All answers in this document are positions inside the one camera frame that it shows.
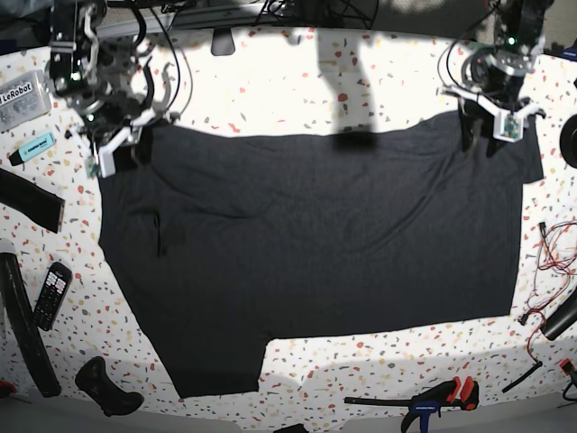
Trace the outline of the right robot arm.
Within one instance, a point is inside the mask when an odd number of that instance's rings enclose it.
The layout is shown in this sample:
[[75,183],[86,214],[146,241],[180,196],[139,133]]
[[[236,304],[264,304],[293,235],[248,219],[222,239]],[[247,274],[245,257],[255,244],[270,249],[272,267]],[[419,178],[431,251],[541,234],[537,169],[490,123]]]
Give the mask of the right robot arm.
[[[173,108],[177,89],[167,90],[164,103],[154,100],[153,47],[142,12],[149,10],[166,34],[159,13],[178,11],[181,5],[180,1],[56,1],[50,8],[49,88],[81,119],[71,135],[88,141],[90,176],[108,178],[137,164],[142,132],[180,118]],[[97,28],[110,9],[133,14],[137,32],[128,42],[99,36]]]

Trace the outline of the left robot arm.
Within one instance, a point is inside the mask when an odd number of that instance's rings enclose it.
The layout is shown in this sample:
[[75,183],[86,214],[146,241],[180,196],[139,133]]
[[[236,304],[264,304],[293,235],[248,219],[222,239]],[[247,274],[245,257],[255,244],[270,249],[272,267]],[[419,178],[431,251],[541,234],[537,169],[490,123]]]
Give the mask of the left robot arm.
[[530,118],[545,117],[544,109],[520,90],[543,53],[545,13],[552,5],[494,1],[487,13],[495,17],[494,42],[465,60],[460,81],[450,78],[440,87],[458,99],[465,151],[485,138],[490,158],[504,145],[522,141]]

